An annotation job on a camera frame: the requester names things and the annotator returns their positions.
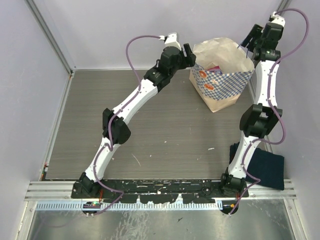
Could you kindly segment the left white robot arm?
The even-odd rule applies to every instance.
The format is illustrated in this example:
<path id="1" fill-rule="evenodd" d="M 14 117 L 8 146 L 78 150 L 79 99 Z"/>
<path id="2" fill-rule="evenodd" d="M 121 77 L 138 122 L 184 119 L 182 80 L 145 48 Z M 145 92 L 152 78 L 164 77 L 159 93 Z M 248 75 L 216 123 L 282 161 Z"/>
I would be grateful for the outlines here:
<path id="1" fill-rule="evenodd" d="M 116 150 L 131 136 L 129 122 L 138 110 L 157 95 L 170 82 L 175 73 L 193 67 L 196 56 L 188 43 L 183 48 L 167 45 L 155 66 L 150 68 L 139 82 L 138 87 L 118 106 L 106 108 L 102 113 L 102 139 L 89 165 L 73 185 L 74 193 L 85 194 L 88 198 L 99 195 L 105 170 Z"/>

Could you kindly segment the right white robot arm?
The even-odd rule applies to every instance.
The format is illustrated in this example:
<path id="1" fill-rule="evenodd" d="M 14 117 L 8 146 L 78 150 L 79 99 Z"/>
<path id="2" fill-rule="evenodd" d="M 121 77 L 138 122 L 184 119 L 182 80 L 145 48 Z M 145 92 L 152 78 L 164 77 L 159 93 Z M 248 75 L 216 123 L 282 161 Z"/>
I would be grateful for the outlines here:
<path id="1" fill-rule="evenodd" d="M 225 197 L 240 196 L 255 149 L 269 135 L 282 116 L 276 100 L 276 77 L 281 52 L 276 49 L 283 35 L 285 20 L 270 20 L 264 27 L 255 24 L 240 46 L 253 54 L 256 93 L 253 104 L 240 119 L 241 138 L 235 155 L 221 175 L 219 191 Z"/>

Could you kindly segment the checkered paper bag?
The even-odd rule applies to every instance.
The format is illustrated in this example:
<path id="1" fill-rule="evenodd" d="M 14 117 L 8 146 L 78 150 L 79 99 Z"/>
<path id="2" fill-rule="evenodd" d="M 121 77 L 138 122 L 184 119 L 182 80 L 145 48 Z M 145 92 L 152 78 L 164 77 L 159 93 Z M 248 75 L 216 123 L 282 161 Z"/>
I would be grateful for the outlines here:
<path id="1" fill-rule="evenodd" d="M 230 38 L 218 37 L 195 44 L 195 65 L 189 80 L 211 112 L 235 104 L 255 70 L 244 50 Z M 208 69 L 219 66 L 222 73 Z"/>

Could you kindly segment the purple candy snack packet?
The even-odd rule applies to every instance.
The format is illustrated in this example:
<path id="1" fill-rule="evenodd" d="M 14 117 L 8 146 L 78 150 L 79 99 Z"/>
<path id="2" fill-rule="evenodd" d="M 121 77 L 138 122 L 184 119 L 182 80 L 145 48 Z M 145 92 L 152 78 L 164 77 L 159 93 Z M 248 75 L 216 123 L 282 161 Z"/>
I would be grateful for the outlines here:
<path id="1" fill-rule="evenodd" d="M 222 73 L 222 71 L 221 71 L 219 66 L 215 66 L 215 67 L 209 68 L 207 71 L 213 72 L 213 73 L 218 73 L 218 74 Z"/>

